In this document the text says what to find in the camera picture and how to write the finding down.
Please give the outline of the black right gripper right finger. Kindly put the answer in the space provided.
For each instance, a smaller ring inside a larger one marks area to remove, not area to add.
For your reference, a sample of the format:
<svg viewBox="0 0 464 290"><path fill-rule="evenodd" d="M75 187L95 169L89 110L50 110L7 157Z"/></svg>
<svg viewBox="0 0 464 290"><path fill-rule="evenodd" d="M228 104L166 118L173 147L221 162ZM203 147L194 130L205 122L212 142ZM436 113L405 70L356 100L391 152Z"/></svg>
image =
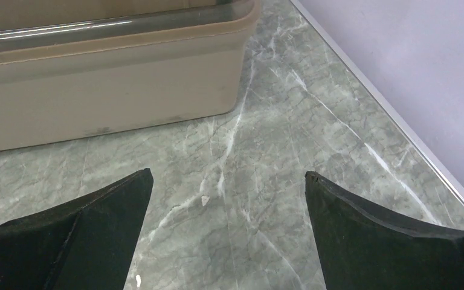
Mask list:
<svg viewBox="0 0 464 290"><path fill-rule="evenodd" d="M464 231L423 222L317 172L305 197L327 289L464 289Z"/></svg>

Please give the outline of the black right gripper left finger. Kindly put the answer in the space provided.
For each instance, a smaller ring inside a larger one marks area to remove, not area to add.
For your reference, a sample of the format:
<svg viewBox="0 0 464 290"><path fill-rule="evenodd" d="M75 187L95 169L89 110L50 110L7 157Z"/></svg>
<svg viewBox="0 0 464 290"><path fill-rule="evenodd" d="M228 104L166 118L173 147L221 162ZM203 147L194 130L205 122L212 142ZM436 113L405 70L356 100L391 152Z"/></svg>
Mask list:
<svg viewBox="0 0 464 290"><path fill-rule="evenodd" d="M150 169L0 225L0 289L123 289L153 188Z"/></svg>

